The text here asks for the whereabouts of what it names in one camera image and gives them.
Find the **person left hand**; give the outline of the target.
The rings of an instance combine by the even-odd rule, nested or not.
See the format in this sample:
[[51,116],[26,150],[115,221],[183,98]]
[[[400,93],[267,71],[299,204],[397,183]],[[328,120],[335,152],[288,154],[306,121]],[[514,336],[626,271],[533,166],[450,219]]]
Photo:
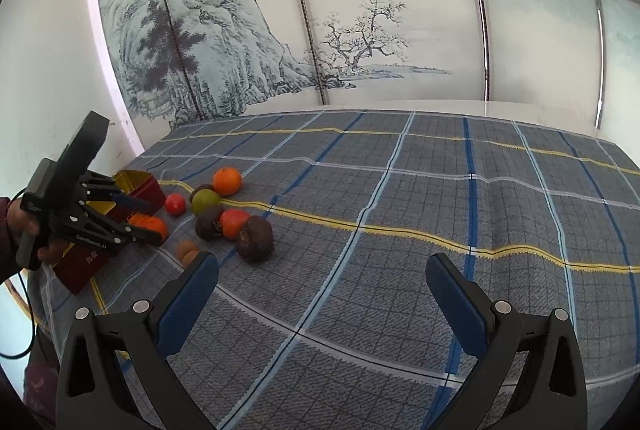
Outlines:
[[[17,244],[21,242],[24,233],[33,237],[39,234],[38,220],[21,209],[21,201],[21,198],[17,198],[10,202],[8,214],[6,215],[9,233]],[[56,262],[61,260],[68,246],[70,246],[70,243],[62,239],[50,239],[46,246],[38,249],[38,259],[46,265],[55,265]]]

